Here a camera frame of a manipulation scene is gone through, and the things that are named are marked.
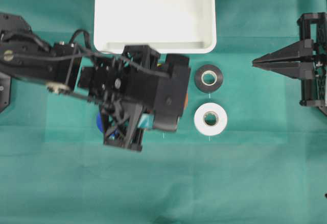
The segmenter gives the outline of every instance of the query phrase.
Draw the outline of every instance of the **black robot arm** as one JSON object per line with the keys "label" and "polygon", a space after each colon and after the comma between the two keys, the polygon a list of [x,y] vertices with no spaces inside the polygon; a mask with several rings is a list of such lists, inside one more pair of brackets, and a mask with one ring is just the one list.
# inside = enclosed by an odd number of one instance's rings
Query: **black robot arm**
{"label": "black robot arm", "polygon": [[[79,34],[85,46],[75,42]],[[154,116],[153,129],[176,131],[190,78],[188,57],[168,54],[159,65],[160,54],[147,45],[105,56],[91,50],[85,30],[51,46],[22,17],[6,13],[0,13],[0,36],[0,111],[10,103],[13,77],[99,105],[105,145],[141,151],[144,129],[137,126],[144,113]],[[77,82],[82,57],[92,66],[81,67]],[[76,83],[88,95],[74,92]]]}

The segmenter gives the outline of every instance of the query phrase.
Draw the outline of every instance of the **green cloth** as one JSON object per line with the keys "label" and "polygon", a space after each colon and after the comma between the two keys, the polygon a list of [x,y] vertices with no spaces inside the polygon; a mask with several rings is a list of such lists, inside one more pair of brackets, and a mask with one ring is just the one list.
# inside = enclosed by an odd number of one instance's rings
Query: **green cloth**
{"label": "green cloth", "polygon": [[[94,0],[0,6],[51,43],[93,33]],[[96,106],[13,81],[0,114],[0,223],[326,223],[327,118],[298,104],[298,80],[251,67],[298,40],[302,13],[326,10],[326,0],[216,0],[217,47],[191,55],[178,131],[146,131],[140,154],[102,145]],[[210,97],[193,81],[203,64],[224,74]],[[219,136],[194,127],[206,102],[228,114]]]}

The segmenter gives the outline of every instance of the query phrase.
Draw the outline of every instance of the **black tape roll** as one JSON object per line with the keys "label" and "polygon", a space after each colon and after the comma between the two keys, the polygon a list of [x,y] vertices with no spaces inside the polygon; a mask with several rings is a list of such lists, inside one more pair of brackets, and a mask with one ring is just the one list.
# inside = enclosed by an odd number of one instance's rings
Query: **black tape roll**
{"label": "black tape roll", "polygon": [[[211,74],[214,77],[215,81],[212,84],[206,84],[204,82],[203,77],[206,74]],[[214,65],[207,64],[203,65],[196,71],[194,81],[199,90],[205,93],[212,93],[218,90],[223,84],[224,76],[219,68]]]}

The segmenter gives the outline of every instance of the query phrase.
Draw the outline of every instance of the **metal bracket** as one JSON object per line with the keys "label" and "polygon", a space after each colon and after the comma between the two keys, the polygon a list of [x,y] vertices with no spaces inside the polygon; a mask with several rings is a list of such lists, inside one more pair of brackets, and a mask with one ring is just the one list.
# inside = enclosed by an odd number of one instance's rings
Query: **metal bracket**
{"label": "metal bracket", "polygon": [[11,77],[0,72],[0,113],[10,104]]}

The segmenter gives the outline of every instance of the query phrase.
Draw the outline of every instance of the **tape roll hole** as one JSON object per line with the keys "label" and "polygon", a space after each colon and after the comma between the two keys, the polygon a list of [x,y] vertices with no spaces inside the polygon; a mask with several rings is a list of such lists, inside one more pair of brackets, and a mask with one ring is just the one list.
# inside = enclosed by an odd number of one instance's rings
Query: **tape roll hole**
{"label": "tape roll hole", "polygon": [[203,120],[206,125],[215,126],[218,123],[218,115],[215,112],[210,111],[204,115]]}
{"label": "tape roll hole", "polygon": [[201,76],[201,80],[204,85],[211,86],[211,85],[214,85],[215,83],[217,83],[218,77],[215,72],[213,72],[211,70],[207,70],[207,71],[203,72],[203,74]]}

